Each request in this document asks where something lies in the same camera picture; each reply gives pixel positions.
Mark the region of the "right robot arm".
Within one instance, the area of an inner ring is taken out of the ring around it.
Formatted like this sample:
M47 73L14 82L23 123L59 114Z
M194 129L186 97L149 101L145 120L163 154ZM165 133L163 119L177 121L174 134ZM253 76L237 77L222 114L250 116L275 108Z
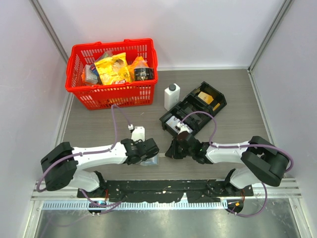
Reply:
M200 142L187 131L179 133L171 142L165 156L183 159L187 156L199 164L237 163L220 186L209 187L216 194L235 196L245 187L261 182L278 187L284 174L293 167L293 159L260 136L237 144Z

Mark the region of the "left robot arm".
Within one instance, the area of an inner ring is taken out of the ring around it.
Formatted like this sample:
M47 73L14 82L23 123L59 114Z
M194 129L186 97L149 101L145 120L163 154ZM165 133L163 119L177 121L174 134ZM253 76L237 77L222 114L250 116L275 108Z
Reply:
M113 145L90 148L71 147L69 142L63 142L41 159L43 175L37 192L71 186L101 197L106 191L103 179L86 169L108 164L139 164L158 153L159 148L152 138L145 141L123 139Z

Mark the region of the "grey leather card holder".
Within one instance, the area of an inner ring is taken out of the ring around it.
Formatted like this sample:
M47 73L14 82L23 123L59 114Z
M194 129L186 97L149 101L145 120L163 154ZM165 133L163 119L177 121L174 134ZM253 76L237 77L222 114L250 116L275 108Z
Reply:
M140 163L142 166L153 166L158 164L158 156L154 156Z

